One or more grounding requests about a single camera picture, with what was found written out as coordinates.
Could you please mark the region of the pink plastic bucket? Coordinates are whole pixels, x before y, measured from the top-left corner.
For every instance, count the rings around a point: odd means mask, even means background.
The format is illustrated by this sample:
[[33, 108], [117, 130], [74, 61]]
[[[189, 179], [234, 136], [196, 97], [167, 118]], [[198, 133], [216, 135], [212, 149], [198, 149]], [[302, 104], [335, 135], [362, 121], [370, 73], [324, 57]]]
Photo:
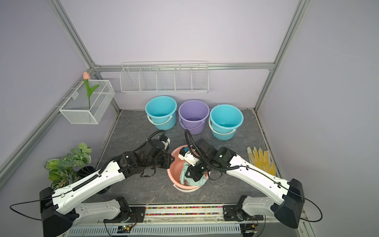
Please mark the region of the pink plastic bucket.
[[167, 170], [167, 173], [170, 180], [173, 182], [174, 188], [184, 193], [191, 193], [200, 189], [201, 186], [199, 185], [191, 186], [188, 184], [187, 180], [184, 181], [184, 184], [181, 183], [181, 174], [182, 174], [184, 165], [188, 164], [185, 160], [182, 160], [179, 158], [180, 151], [183, 148], [185, 148], [185, 150], [188, 150], [187, 145], [183, 145], [176, 148], [171, 153], [171, 156], [174, 158], [174, 162], [171, 164], [170, 168]]

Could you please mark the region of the light green microfiber cloth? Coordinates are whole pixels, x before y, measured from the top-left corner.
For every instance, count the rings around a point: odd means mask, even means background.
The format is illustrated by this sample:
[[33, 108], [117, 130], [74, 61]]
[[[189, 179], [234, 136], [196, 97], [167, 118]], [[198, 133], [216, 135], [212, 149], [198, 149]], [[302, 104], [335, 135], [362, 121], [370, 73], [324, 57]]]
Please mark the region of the light green microfiber cloth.
[[187, 186], [203, 186], [207, 181], [206, 175], [204, 174], [199, 181], [195, 182], [193, 178], [186, 176], [186, 171], [189, 167], [190, 167], [189, 163], [184, 163], [183, 169], [180, 175], [180, 183], [182, 185], [187, 185]]

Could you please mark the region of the teal plastic bucket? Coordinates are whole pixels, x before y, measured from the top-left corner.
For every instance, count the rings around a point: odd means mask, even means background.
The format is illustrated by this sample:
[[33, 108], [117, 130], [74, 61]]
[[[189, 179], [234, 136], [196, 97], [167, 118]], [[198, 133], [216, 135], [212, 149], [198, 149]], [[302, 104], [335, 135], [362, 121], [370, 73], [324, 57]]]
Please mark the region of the teal plastic bucket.
[[145, 106], [148, 121], [158, 130], [170, 130], [176, 124], [177, 102], [169, 96], [159, 96]]
[[222, 104], [210, 111], [208, 125], [215, 138], [227, 141], [235, 136], [243, 121], [244, 115], [237, 107]]

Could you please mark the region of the purple plastic bucket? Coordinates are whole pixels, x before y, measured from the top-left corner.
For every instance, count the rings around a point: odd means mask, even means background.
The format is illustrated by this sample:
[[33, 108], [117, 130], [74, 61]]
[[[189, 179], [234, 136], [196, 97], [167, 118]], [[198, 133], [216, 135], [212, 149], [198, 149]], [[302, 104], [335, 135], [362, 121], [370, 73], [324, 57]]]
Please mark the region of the purple plastic bucket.
[[189, 100], [179, 107], [178, 113], [181, 127], [188, 129], [191, 135], [198, 135], [205, 130], [210, 109], [203, 101]]

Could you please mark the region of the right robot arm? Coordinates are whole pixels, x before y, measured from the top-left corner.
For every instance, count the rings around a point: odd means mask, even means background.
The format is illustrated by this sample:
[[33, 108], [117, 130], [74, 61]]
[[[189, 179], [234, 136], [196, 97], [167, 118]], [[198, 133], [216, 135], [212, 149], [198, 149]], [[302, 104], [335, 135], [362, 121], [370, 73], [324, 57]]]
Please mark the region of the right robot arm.
[[263, 198], [242, 195], [232, 211], [225, 210], [226, 221], [244, 221], [251, 216], [273, 216], [287, 227], [297, 229], [305, 203], [302, 183], [271, 175], [247, 162], [226, 147], [215, 149], [204, 139], [190, 147], [182, 148], [179, 158], [190, 165], [185, 176], [194, 181], [212, 170], [236, 177], [260, 192]]

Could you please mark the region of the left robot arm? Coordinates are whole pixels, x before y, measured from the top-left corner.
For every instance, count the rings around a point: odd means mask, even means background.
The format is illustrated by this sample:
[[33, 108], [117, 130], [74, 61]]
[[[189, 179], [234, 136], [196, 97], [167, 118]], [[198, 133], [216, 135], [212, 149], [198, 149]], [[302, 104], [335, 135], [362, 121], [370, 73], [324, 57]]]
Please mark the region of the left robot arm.
[[143, 175], [145, 169], [169, 169], [175, 160], [168, 153], [169, 145], [170, 139], [165, 135], [148, 139], [139, 148], [109, 159], [100, 170], [71, 185], [40, 191], [43, 235], [58, 237], [74, 225], [87, 221], [136, 222], [138, 219], [123, 197], [95, 204], [84, 201], [117, 182], [136, 174]]

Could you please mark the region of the yellow white work gloves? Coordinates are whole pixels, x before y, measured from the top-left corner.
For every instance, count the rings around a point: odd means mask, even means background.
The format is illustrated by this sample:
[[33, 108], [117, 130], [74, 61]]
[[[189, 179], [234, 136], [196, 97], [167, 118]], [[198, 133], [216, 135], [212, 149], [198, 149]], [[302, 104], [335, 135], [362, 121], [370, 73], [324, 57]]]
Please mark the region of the yellow white work gloves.
[[257, 149], [256, 147], [247, 147], [247, 154], [252, 165], [270, 175], [276, 176], [275, 164], [268, 151], [264, 151], [261, 148]]

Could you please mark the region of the potted green leafy plant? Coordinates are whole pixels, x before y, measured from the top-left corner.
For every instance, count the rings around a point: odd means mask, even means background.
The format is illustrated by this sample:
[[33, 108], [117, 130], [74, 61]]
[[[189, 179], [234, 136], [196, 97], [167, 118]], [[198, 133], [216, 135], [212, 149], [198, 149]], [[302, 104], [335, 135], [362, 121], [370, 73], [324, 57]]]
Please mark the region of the potted green leafy plant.
[[91, 147], [79, 143], [64, 157], [47, 161], [44, 168], [49, 171], [48, 178], [52, 182], [50, 187], [57, 190], [92, 174], [95, 169], [90, 166], [91, 153]]

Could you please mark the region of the artificial pink tulip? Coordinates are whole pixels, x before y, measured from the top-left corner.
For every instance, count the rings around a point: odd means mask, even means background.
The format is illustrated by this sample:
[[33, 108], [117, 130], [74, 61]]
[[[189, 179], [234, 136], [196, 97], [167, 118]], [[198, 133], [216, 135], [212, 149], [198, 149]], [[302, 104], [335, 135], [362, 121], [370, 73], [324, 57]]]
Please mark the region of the artificial pink tulip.
[[84, 84], [87, 90], [87, 98], [88, 98], [88, 109], [91, 109], [91, 101], [90, 98], [93, 94], [93, 92], [99, 87], [99, 85], [94, 85], [93, 87], [90, 86], [89, 81], [91, 80], [90, 74], [88, 72], [83, 73], [83, 79]]

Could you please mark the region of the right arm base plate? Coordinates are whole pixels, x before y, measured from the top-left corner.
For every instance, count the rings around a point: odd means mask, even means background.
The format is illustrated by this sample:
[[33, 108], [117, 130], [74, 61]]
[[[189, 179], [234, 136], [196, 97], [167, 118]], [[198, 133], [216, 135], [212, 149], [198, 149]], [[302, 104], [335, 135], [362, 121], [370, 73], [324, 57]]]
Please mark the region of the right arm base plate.
[[223, 218], [225, 221], [263, 221], [264, 217], [262, 215], [250, 216], [245, 213], [242, 208], [236, 205], [223, 205]]

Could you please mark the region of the rail with coloured beads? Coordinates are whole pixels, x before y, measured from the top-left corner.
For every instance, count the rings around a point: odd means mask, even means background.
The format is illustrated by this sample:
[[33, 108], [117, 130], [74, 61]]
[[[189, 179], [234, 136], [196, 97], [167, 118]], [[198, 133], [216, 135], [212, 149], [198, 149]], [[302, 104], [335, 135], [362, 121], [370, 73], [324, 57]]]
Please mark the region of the rail with coloured beads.
[[[155, 219], [159, 221], [173, 221], [178, 219], [185, 221], [225, 221], [223, 205], [236, 205], [250, 216], [262, 215], [274, 217], [287, 227], [296, 229], [301, 221], [301, 209], [295, 204], [290, 206], [271, 204], [265, 198], [242, 197], [237, 204], [200, 204], [200, 205], [149, 205], [146, 208], [145, 218], [142, 223]], [[114, 219], [121, 210], [132, 207], [125, 200], [111, 200], [106, 202], [81, 203], [74, 207], [67, 215], [75, 225], [82, 223], [103, 222], [104, 219]]]

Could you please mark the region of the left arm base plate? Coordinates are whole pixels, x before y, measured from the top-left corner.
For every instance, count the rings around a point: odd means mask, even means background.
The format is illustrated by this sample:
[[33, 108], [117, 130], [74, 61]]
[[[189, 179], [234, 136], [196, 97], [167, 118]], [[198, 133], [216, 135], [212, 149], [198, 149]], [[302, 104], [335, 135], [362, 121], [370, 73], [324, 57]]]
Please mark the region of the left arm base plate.
[[144, 206], [132, 206], [122, 209], [114, 219], [104, 219], [104, 223], [142, 223], [145, 218], [146, 208]]

